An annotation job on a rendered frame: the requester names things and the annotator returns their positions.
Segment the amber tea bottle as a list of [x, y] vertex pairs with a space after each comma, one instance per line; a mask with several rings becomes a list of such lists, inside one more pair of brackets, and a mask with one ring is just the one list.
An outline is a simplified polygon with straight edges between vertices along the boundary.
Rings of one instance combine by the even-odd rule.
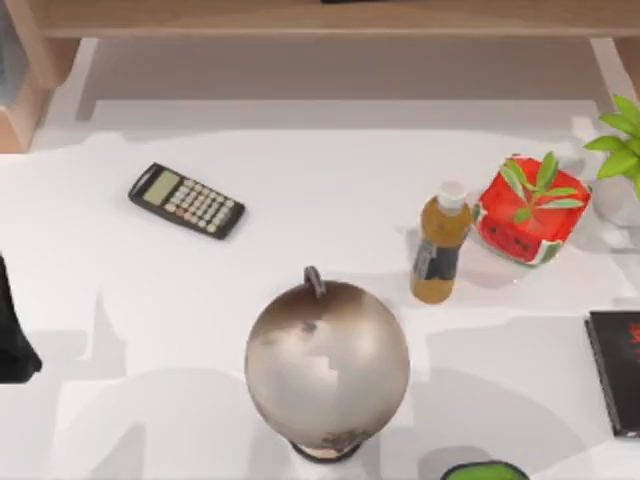
[[411, 291], [421, 302], [440, 304], [453, 291], [460, 250], [472, 224], [466, 197], [462, 183], [445, 181], [422, 209], [410, 278]]

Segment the brown globe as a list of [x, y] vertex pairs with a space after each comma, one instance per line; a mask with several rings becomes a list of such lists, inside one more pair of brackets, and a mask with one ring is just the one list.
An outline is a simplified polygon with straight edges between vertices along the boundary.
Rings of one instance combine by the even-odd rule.
[[265, 423], [303, 458], [352, 457], [395, 416], [410, 380], [410, 352], [394, 313], [314, 266], [258, 315], [244, 376]]

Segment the black calculator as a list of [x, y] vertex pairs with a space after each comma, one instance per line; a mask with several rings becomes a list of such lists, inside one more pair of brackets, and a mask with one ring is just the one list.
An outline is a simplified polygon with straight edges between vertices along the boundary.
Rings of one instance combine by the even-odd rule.
[[134, 182], [129, 200], [166, 221], [224, 240], [246, 211], [243, 203], [159, 163]]

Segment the red watermelon plant pot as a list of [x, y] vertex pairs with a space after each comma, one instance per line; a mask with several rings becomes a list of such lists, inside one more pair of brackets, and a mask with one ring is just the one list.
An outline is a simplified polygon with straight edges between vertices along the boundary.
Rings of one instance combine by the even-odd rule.
[[554, 152], [512, 155], [475, 201], [473, 223], [493, 250], [532, 267], [551, 261], [581, 219], [591, 191], [562, 171]]

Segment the wooden shelf unit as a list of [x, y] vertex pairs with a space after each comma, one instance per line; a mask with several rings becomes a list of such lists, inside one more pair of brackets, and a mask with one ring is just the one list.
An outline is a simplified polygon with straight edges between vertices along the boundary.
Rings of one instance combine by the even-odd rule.
[[348, 103], [462, 95], [457, 61], [562, 67], [610, 40], [640, 99], [640, 0], [0, 0], [30, 61], [29, 146], [100, 130], [142, 141], [222, 127], [347, 125]]

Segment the green round object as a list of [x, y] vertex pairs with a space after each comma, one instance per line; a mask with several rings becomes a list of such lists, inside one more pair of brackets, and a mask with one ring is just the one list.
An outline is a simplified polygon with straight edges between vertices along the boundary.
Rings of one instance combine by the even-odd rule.
[[446, 470], [439, 480], [530, 480], [529, 476], [510, 463], [499, 461], [470, 462]]

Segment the green plant in white pot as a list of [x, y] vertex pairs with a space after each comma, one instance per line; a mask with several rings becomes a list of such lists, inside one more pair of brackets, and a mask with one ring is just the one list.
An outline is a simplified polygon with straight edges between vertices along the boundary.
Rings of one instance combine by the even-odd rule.
[[603, 155], [592, 187], [593, 202], [612, 224], [640, 229], [640, 106], [619, 94], [612, 100], [616, 110], [598, 120], [616, 133], [584, 144], [585, 150]]

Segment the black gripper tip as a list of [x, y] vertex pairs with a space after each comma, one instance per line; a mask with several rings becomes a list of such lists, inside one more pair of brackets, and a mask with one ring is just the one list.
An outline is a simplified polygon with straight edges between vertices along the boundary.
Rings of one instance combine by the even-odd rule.
[[0, 385], [24, 384], [42, 370], [15, 311], [4, 257], [0, 254]]

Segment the black book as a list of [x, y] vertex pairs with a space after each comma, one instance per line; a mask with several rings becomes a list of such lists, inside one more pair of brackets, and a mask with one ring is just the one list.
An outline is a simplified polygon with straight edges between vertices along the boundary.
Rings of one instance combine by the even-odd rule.
[[584, 324], [612, 432], [640, 439], [640, 310], [590, 311]]

